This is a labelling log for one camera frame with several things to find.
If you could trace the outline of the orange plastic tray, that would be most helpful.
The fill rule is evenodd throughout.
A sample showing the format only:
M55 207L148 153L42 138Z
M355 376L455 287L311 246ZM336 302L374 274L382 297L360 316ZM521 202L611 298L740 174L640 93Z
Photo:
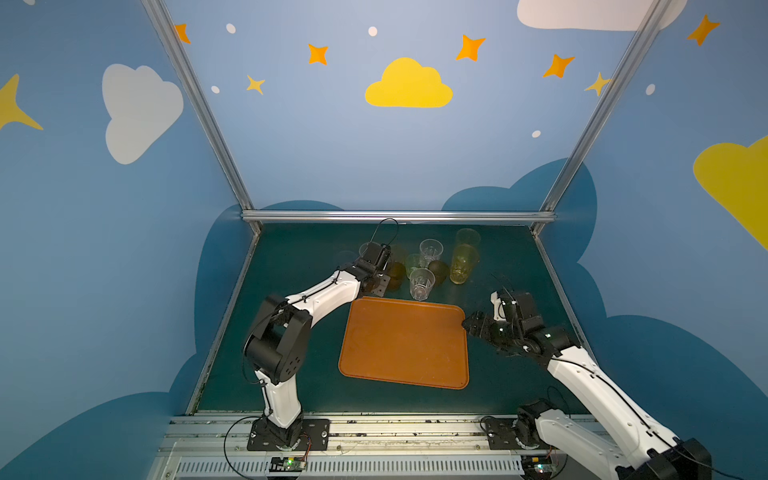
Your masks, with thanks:
M351 378L462 390L469 384L464 311L364 297L351 304L338 368Z

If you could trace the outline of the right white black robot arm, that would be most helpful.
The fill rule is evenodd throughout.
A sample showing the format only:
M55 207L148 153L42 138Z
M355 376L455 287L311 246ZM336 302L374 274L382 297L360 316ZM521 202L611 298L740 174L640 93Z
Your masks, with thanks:
M513 421L480 421L492 447L559 450L600 479L710 479L712 457L654 419L592 360L562 325L548 326L528 292L491 294L492 312L465 318L466 333L500 353L529 358L558 380L604 428L601 437L551 401L519 407Z

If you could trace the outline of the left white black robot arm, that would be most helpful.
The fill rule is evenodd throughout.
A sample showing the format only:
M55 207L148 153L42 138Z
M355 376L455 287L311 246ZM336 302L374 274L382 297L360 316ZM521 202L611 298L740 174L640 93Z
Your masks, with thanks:
M256 375L265 401L267 427L292 443L302 425L296 376L312 328L325 316L364 295L386 290L391 246L369 242L361 256L328 278L287 297L270 295L261 303L246 334L243 359Z

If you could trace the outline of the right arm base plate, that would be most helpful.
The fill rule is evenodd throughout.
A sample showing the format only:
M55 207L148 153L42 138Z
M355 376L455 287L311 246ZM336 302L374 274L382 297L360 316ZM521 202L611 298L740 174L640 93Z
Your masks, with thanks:
M490 450L520 450L525 446L520 442L516 430L516 418L497 418L485 416L479 425L484 432Z

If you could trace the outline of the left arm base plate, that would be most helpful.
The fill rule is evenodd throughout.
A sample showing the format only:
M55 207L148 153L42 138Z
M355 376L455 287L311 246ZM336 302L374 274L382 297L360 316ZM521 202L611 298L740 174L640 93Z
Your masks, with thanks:
M302 419L299 417L287 428L280 428L266 418L251 427L246 449L248 451L326 451L329 441L328 419Z

